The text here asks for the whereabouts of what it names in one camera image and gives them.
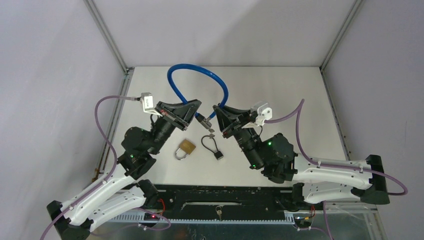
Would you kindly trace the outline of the padlock key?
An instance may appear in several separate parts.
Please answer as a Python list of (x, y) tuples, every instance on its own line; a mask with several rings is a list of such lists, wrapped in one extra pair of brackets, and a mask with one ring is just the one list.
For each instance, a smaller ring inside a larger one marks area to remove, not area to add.
[(217, 205), (215, 207), (215, 211), (216, 211), (216, 214), (218, 215), (219, 221), (222, 221), (222, 207), (220, 205)]

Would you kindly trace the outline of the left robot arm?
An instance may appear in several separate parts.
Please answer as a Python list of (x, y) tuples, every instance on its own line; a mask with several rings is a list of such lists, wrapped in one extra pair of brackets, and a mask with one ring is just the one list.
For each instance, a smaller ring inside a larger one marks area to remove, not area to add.
[(124, 153), (116, 157), (112, 167), (73, 199), (52, 201), (47, 211), (63, 240), (85, 240), (99, 226), (131, 209), (153, 208), (158, 191), (141, 177), (155, 164), (157, 155), (175, 129), (185, 131), (201, 101), (187, 103), (158, 102), (154, 110), (158, 118), (151, 129), (133, 126), (121, 143)]

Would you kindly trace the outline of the blue cable lock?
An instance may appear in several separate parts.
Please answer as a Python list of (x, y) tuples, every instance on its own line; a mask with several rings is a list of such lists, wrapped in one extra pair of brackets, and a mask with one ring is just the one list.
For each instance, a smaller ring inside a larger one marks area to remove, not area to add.
[[(193, 71), (193, 73), (178, 74), (179, 77), (188, 77), (188, 80), (175, 81), (173, 74), (177, 71)], [(226, 83), (214, 72), (190, 63), (178, 63), (171, 66), (166, 73), (167, 81), (184, 103), (188, 103), (188, 97), (198, 97), (200, 100), (211, 102), (222, 97), (218, 107), (224, 107), (229, 98), (229, 90)]]

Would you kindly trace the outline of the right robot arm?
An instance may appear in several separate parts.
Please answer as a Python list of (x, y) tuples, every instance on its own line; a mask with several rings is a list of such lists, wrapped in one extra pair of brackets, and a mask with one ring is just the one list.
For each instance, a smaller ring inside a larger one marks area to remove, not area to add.
[(372, 205), (390, 203), (380, 156), (355, 161), (311, 158), (295, 152), (282, 133), (261, 140), (254, 128), (272, 118), (268, 102), (259, 102), (248, 110), (218, 105), (213, 110), (222, 136), (236, 140), (250, 169), (259, 170), (276, 184), (293, 183), (290, 201), (295, 208), (340, 199)]

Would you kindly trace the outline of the brass padlock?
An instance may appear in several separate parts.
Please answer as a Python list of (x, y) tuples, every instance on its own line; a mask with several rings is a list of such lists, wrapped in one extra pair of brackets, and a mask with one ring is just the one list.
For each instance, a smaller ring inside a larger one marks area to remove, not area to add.
[(182, 161), (187, 158), (196, 149), (196, 145), (188, 139), (184, 139), (174, 152), (176, 160)]

